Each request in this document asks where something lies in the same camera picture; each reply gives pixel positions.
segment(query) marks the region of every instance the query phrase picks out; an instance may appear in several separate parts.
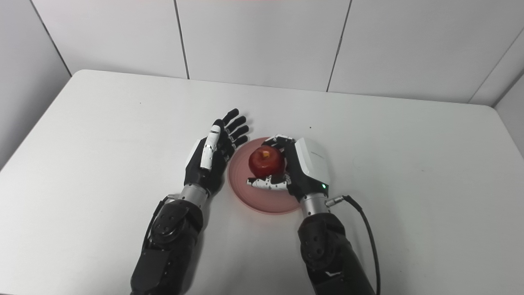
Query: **black forearm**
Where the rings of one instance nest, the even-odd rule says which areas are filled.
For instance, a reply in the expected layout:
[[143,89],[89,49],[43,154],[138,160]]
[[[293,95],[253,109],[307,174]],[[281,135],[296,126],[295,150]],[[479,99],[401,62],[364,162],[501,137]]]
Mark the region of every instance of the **black forearm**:
[[178,199],[165,199],[155,211],[131,278],[133,294],[180,292],[203,226],[205,190],[187,185]]
[[375,294],[335,215],[306,217],[298,234],[302,259],[317,295]]

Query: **black cable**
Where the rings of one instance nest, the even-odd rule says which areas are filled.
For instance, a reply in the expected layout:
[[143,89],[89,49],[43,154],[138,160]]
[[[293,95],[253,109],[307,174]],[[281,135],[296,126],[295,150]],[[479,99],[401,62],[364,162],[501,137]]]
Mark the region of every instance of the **black cable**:
[[371,232],[371,227],[369,225],[369,222],[367,221],[367,217],[364,214],[364,211],[362,211],[362,207],[353,200],[349,195],[342,196],[344,198],[344,201],[350,203],[357,211],[361,214],[362,219],[364,220],[364,224],[366,225],[367,234],[369,235],[369,241],[371,242],[371,250],[373,251],[373,259],[375,260],[375,273],[377,277],[377,291],[376,294],[380,295],[380,269],[378,267],[378,255],[377,255],[377,246],[375,245],[375,239],[373,238],[373,233]]

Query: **red apple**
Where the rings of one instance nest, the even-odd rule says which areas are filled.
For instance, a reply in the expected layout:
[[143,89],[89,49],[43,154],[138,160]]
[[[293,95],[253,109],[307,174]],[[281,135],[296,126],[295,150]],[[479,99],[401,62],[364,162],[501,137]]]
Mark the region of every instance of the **red apple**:
[[263,145],[257,148],[249,156],[249,169],[256,178],[282,174],[284,173],[285,165],[282,153],[269,145]]

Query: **plate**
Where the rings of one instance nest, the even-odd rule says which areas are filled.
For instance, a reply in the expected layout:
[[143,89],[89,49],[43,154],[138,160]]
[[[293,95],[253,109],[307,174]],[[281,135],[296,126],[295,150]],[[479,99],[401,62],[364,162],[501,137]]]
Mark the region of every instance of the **plate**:
[[300,208],[300,204],[288,191],[268,191],[246,184],[248,177],[254,177],[248,166],[249,156],[266,139],[251,140],[233,154],[227,173],[230,187],[242,203],[255,211],[274,215],[293,212]]

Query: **wall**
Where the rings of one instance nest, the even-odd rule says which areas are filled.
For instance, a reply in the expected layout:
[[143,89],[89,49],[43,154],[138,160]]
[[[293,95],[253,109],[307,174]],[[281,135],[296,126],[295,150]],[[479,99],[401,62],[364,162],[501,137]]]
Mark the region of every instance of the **wall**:
[[0,168],[69,80],[29,0],[0,1]]
[[34,2],[72,73],[492,105],[524,68],[521,0]]
[[524,76],[513,85],[495,109],[524,156]]

